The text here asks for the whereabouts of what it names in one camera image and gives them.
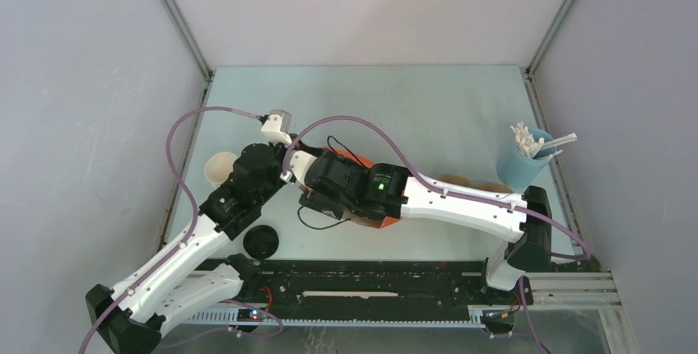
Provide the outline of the brown pulp cup carrier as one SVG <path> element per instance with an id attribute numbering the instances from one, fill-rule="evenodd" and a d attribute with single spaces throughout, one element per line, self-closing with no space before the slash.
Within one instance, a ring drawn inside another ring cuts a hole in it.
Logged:
<path id="1" fill-rule="evenodd" d="M 472 181 L 467 177 L 459 175 L 441 175 L 439 177 L 439 180 L 448 184 L 453 184 L 471 189 L 478 189 L 481 191 L 493 193 L 513 193 L 513 190 L 507 187 L 506 185 L 486 181 Z"/>

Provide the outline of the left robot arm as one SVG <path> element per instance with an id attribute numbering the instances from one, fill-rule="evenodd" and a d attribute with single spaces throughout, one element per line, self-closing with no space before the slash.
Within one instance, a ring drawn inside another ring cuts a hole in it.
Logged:
<path id="1" fill-rule="evenodd" d="M 185 278 L 257 221 L 284 185 L 286 148 L 255 143 L 233 163 L 229 177 L 201 204 L 191 222 L 155 256 L 113 287 L 86 293 L 93 331 L 114 353 L 151 353 L 175 326 L 219 301 L 251 301 L 259 271 L 242 254 L 230 256 L 194 281 Z"/>

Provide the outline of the orange paper bag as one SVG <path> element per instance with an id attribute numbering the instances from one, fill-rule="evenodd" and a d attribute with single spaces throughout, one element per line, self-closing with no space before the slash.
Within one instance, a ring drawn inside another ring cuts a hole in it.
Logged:
<path id="1" fill-rule="evenodd" d="M 406 167 L 370 161 L 351 151 L 333 135 L 327 137 L 327 146 L 324 149 L 313 148 L 310 150 L 310 153 L 317 158 L 325 152 L 334 152 L 343 155 L 346 158 L 351 158 L 354 161 L 360 162 L 362 165 L 377 165 L 371 183 L 375 188 L 376 200 L 382 206 L 382 219 L 380 221 L 359 221 L 357 219 L 352 219 L 351 221 L 380 229 L 390 226 L 400 220 L 402 216 L 402 206 L 405 205 L 408 200 L 404 191 L 407 180 L 412 176 Z"/>

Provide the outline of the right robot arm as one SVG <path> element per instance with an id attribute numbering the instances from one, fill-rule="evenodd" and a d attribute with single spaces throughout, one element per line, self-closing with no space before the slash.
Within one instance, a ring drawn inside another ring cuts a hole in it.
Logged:
<path id="1" fill-rule="evenodd" d="M 526 272 L 551 270 L 551 227 L 543 220 L 549 209 L 541 189 L 488 192 L 398 165 L 365 165 L 332 151 L 295 151 L 289 170 L 305 187 L 301 204 L 338 220 L 358 217 L 382 227 L 404 219 L 442 221 L 502 239 L 478 282 L 488 302 L 503 301 Z"/>

